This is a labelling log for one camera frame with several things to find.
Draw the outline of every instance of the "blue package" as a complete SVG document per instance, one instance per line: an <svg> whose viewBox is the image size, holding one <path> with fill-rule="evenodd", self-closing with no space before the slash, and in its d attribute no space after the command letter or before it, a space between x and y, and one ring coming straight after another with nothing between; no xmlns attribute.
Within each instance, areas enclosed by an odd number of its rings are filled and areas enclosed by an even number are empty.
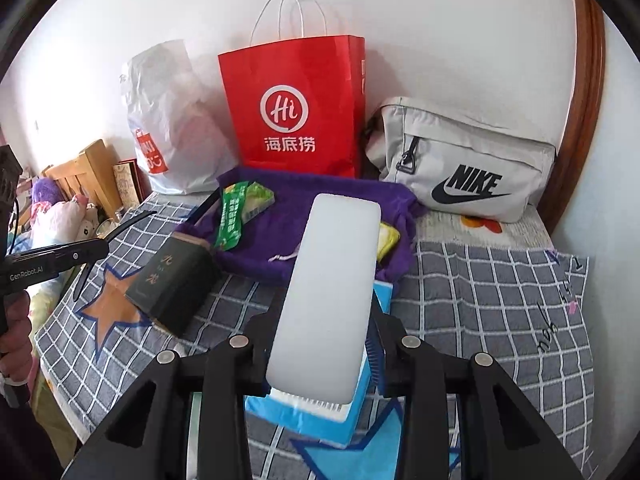
<svg viewBox="0 0 640 480"><path fill-rule="evenodd" d="M388 314L393 285L375 281L373 290L382 311ZM303 399L272 388L271 393L266 397L245 397L244 408L278 426L284 426L297 433L338 446L347 446L356 429L370 378L371 370L367 353L364 351L360 378L351 404L332 404Z"/></svg>

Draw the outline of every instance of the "purple cloth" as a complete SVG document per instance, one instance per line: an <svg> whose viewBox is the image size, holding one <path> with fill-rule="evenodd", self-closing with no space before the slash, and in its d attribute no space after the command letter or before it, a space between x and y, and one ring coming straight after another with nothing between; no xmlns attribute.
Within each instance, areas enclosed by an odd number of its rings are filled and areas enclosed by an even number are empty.
<svg viewBox="0 0 640 480"><path fill-rule="evenodd" d="M276 254L293 253L305 231L314 199L320 193L351 196L378 202L382 221L400 232L400 241L378 265L376 279L395 283L409 270L411 244L415 237L415 218L426 212L415 195L401 184L377 180L355 180L336 176L289 173L238 167L218 179L220 189L236 182L258 182L275 193L275 204L242 226L239 244L230 251L216 251L215 259L223 270L242 274L259 282L287 285L295 258L269 262ZM220 212L209 214L196 225L188 222L178 231L216 241Z"/></svg>

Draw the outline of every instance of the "wooden bed frame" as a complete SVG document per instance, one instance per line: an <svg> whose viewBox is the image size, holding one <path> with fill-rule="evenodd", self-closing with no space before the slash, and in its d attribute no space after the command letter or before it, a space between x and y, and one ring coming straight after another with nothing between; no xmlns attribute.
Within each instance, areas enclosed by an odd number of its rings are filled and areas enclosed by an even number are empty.
<svg viewBox="0 0 640 480"><path fill-rule="evenodd" d="M552 234L564 214L587 160L598 123L605 71L604 14L595 0L575 0L574 95L556 163L538 204Z"/></svg>
<svg viewBox="0 0 640 480"><path fill-rule="evenodd" d="M122 207L113 174L115 163L100 139L92 142L73 160L45 168L42 176L54 180L67 200L76 193L84 194L90 202L101 206L108 218L114 218Z"/></svg>

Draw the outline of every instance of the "human hand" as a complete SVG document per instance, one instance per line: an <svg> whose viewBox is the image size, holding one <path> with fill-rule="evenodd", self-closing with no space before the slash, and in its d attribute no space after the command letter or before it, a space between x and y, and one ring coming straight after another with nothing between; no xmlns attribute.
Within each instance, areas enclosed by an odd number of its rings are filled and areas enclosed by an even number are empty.
<svg viewBox="0 0 640 480"><path fill-rule="evenodd" d="M30 303L31 300L25 290L4 298L4 311L9 330L0 336L0 354L5 354L0 359L0 373L16 383L27 379L33 361L29 339Z"/></svg>

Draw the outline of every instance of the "nike logo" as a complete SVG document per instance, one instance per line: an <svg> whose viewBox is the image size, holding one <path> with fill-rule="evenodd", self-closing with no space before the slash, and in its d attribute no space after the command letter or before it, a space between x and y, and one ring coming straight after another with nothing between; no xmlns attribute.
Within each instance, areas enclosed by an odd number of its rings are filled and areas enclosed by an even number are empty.
<svg viewBox="0 0 640 480"><path fill-rule="evenodd" d="M487 198L507 196L510 193L495 195L491 192L491 190L498 185L498 181L501 179L502 176L497 173L491 173L490 171L479 170L478 168L472 168L471 166L460 164L451 178L446 178L433 188L433 191L431 191L431 198L440 204L460 204L465 202L474 202L476 200L485 200ZM447 193L445 187L460 189L473 194L452 195Z"/></svg>

